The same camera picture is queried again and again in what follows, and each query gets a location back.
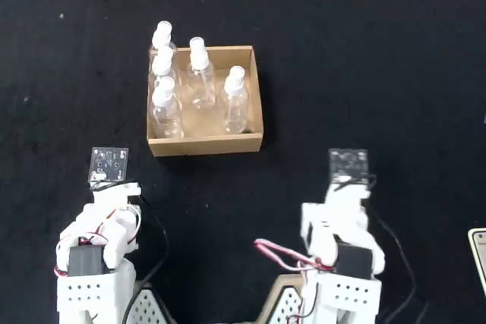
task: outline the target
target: red wire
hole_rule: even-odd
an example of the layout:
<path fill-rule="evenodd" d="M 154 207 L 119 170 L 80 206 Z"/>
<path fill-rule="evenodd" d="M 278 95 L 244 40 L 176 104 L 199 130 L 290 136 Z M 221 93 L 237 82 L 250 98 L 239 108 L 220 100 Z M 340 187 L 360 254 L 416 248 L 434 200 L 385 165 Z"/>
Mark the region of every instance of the red wire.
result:
<path fill-rule="evenodd" d="M 254 242 L 254 246 L 262 254 L 264 254 L 265 256 L 270 258 L 272 261 L 277 262 L 281 267 L 283 267 L 284 269 L 288 269 L 289 271 L 305 271 L 306 269 L 319 269 L 319 270 L 323 270 L 323 271 L 331 271 L 331 270 L 334 269 L 333 267 L 323 265 L 321 262 L 319 262 L 320 259 L 318 259 L 318 258 L 315 261 L 313 261 L 310 258 L 304 256 L 303 254 L 301 254 L 299 252 L 296 252 L 296 251 L 291 250 L 289 248 L 285 248 L 283 246 L 280 246 L 278 244 L 270 242 L 266 239 L 257 239 Z M 280 256 L 277 255 L 275 252 L 273 252 L 273 250 L 275 250 L 277 252 L 284 253 L 287 256 L 290 256 L 291 258 L 293 258 L 294 260 L 297 260 L 298 262 L 306 263 L 310 267 L 309 268 L 305 268 L 305 267 L 300 268 L 300 267 L 289 266 L 286 263 L 284 263 L 283 260 L 280 258 Z"/>

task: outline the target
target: plastic bottle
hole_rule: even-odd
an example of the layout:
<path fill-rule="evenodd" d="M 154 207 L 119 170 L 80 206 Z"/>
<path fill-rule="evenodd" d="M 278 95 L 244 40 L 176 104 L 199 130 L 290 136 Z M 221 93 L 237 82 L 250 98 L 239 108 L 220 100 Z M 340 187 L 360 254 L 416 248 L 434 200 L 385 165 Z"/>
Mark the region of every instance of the plastic bottle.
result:
<path fill-rule="evenodd" d="M 152 94 L 151 119 L 157 138 L 183 138 L 181 106 L 174 94 L 175 81 L 161 77 Z"/>
<path fill-rule="evenodd" d="M 214 69 L 209 60 L 204 40 L 194 37 L 189 42 L 191 63 L 188 68 L 188 90 L 193 106 L 197 109 L 214 107 Z"/>
<path fill-rule="evenodd" d="M 172 25 L 167 21 L 163 20 L 157 24 L 157 29 L 153 33 L 152 37 L 152 49 L 158 51 L 164 46 L 168 46 L 172 49 L 175 53 L 176 47 L 173 42 L 171 42 L 172 38 Z"/>
<path fill-rule="evenodd" d="M 151 92 L 157 87 L 161 78 L 164 76 L 171 77 L 175 81 L 175 95 L 181 97 L 181 79 L 177 70 L 172 65 L 172 56 L 174 52 L 168 46 L 159 49 L 158 55 L 152 61 L 153 85 Z"/>
<path fill-rule="evenodd" d="M 225 133 L 238 134 L 248 123 L 248 93 L 245 88 L 245 70 L 233 66 L 219 95 L 222 125 Z"/>

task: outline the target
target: open cardboard box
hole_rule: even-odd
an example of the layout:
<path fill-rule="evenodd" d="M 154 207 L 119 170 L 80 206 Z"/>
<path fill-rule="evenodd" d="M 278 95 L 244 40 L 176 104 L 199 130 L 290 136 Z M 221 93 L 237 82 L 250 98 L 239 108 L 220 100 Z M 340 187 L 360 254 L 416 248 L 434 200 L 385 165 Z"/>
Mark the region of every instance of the open cardboard box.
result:
<path fill-rule="evenodd" d="M 264 137 L 264 122 L 258 86 L 257 62 L 253 47 L 207 47 L 214 66 L 216 105 L 209 111 L 196 110 L 188 96 L 187 67 L 190 49 L 177 49 L 175 64 L 182 79 L 181 103 L 184 138 L 156 138 L 147 103 L 147 141 L 154 156 L 209 155 L 216 153 L 258 152 Z M 217 97 L 229 69 L 240 65 L 245 68 L 245 86 L 248 91 L 248 126 L 242 134 L 224 134 Z M 149 73 L 149 83 L 153 76 Z"/>

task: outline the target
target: bottle cap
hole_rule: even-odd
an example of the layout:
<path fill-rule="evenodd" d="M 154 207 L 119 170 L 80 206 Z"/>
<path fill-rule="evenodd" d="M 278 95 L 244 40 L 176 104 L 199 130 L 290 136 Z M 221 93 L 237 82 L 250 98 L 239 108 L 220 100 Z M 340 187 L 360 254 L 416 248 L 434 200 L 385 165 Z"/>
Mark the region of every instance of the bottle cap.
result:
<path fill-rule="evenodd" d="M 207 55 L 204 39 L 194 37 L 189 41 L 191 47 L 191 65 L 194 70 L 204 70 L 210 64 L 209 56 Z"/>
<path fill-rule="evenodd" d="M 233 66 L 225 81 L 225 91 L 232 95 L 237 93 L 245 85 L 245 70 L 241 66 Z"/>
<path fill-rule="evenodd" d="M 167 75 L 172 66 L 172 56 L 174 52 L 168 46 L 159 49 L 157 56 L 152 61 L 152 71 L 156 76 Z"/>
<path fill-rule="evenodd" d="M 175 81 L 171 77 L 158 77 L 157 87 L 152 94 L 152 103 L 155 106 L 165 106 L 174 96 Z"/>
<path fill-rule="evenodd" d="M 170 44 L 172 33 L 172 25 L 163 20 L 157 24 L 157 29 L 153 33 L 152 45 L 155 49 L 160 49 L 163 46 L 168 46 Z"/>

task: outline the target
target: black table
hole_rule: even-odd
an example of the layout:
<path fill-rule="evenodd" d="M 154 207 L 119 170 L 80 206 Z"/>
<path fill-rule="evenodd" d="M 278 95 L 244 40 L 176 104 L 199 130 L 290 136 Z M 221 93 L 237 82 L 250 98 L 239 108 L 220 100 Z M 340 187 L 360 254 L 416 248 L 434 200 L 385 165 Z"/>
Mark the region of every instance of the black table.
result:
<path fill-rule="evenodd" d="M 156 22 L 186 46 L 253 45 L 260 153 L 155 159 L 145 140 Z M 0 322 L 52 323 L 55 244 L 90 201 L 92 146 L 130 148 L 172 254 L 153 284 L 179 323 L 255 319 L 279 267 L 265 237 L 303 250 L 302 202 L 327 189 L 327 149 L 369 149 L 370 203 L 409 255 L 418 294 L 396 322 L 486 316 L 467 231 L 486 226 L 484 0 L 0 0 Z M 383 309 L 409 290 L 387 255 Z M 162 254 L 148 219 L 131 255 Z"/>

